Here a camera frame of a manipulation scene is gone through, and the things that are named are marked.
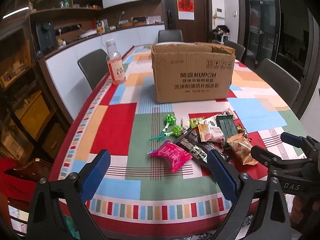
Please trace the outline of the right hand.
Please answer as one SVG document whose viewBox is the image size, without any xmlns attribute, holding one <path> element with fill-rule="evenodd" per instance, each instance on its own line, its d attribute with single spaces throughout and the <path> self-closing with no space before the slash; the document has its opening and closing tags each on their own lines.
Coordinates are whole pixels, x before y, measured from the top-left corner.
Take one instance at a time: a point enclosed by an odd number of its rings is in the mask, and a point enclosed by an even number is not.
<svg viewBox="0 0 320 240">
<path fill-rule="evenodd" d="M 294 196 L 292 201 L 292 210 L 290 215 L 291 227 L 301 232 L 298 228 L 301 221 L 304 219 L 304 213 L 306 213 L 306 207 L 309 201 L 309 197 Z"/>
</svg>

